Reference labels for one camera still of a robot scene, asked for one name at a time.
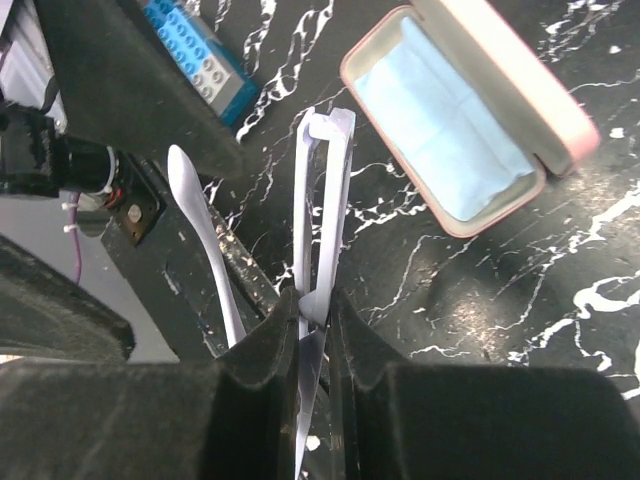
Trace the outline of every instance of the blue cloth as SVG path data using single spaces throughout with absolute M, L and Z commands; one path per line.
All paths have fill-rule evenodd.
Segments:
M 355 89 L 442 208 L 466 222 L 533 166 L 410 17 Z

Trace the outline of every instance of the black marble surface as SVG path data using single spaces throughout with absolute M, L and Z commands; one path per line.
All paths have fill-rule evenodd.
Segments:
M 207 193 L 273 282 L 291 282 L 297 122 L 311 106 L 352 109 L 338 284 L 376 331 L 420 362 L 596 369 L 640 406 L 640 1 L 491 1 L 603 141 L 577 173 L 469 240 L 444 233 L 339 78 L 345 53 L 401 3 L 202 0 L 264 86 L 238 125 L 246 177 Z

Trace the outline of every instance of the table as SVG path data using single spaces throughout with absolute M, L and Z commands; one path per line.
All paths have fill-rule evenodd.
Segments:
M 352 109 L 337 283 L 363 318 L 419 362 L 596 369 L 640 407 L 640 2 L 491 1 L 603 141 L 580 171 L 469 240 L 444 233 L 339 78 L 345 53 L 402 3 L 203 0 L 263 86 L 238 125 L 247 175 L 207 193 L 274 284 L 290 283 L 297 122 L 311 106 Z

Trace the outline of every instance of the gray floor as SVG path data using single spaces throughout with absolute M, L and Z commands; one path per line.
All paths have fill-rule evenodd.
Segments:
M 70 277 L 75 255 L 70 235 L 62 230 L 68 213 L 62 210 L 61 203 L 62 200 L 0 198 L 0 232 Z M 177 361 L 100 240 L 80 235 L 80 244 L 83 261 L 80 285 L 131 323 L 137 343 L 131 361 Z

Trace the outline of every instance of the screw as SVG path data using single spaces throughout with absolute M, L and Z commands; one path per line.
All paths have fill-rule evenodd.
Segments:
M 131 220 L 133 223 L 138 223 L 140 220 L 142 220 L 142 210 L 138 205 L 134 203 L 129 207 L 127 217 L 129 217 L 129 220 Z

